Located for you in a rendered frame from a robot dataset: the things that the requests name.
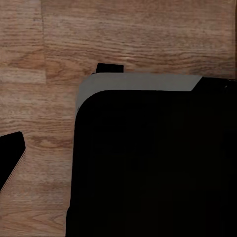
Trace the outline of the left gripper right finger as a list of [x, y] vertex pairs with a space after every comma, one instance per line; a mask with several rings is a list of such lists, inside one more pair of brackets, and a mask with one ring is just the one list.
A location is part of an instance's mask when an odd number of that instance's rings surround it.
[[221, 149], [237, 171], [237, 133], [226, 131], [223, 136]]

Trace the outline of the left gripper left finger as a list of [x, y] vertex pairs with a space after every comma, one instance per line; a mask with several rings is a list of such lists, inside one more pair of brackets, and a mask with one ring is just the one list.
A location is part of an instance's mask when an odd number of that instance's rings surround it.
[[0, 137], [0, 190], [25, 151], [22, 132]]

